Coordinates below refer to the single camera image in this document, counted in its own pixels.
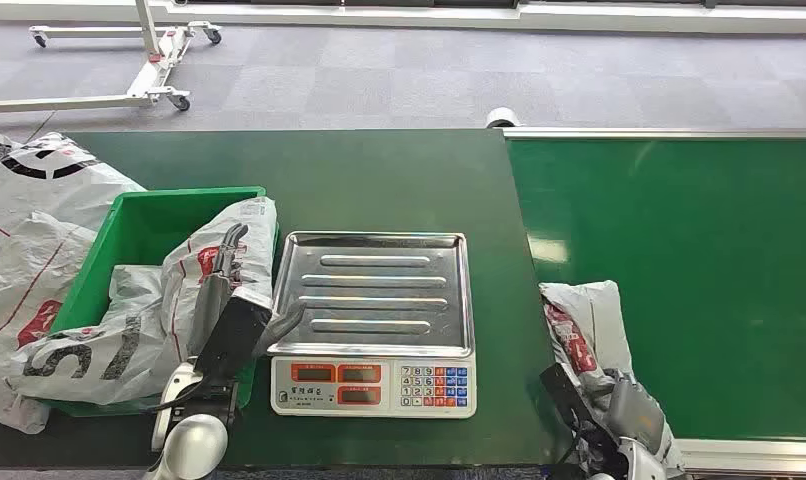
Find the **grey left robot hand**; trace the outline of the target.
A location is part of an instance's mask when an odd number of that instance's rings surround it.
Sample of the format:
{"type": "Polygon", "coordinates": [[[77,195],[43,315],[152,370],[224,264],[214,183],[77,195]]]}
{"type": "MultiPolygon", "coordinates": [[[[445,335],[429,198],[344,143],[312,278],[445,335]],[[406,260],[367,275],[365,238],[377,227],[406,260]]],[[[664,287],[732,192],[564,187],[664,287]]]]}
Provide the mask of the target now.
{"type": "Polygon", "coordinates": [[[216,248],[211,271],[203,276],[189,346],[199,358],[226,361],[232,353],[241,361],[264,356],[302,320],[305,301],[296,300],[275,313],[266,297],[239,285],[241,264],[235,253],[248,231],[243,223],[230,227],[216,248]]]}

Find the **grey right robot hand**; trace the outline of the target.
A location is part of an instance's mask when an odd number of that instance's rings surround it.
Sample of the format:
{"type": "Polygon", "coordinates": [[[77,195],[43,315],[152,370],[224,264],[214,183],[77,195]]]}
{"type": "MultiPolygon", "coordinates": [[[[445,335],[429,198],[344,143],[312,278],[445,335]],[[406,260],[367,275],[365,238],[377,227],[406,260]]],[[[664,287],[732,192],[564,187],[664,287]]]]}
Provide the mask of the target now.
{"type": "Polygon", "coordinates": [[[616,436],[637,440],[652,454],[662,447],[664,413],[643,386],[628,376],[615,381],[606,424],[616,436]]]}

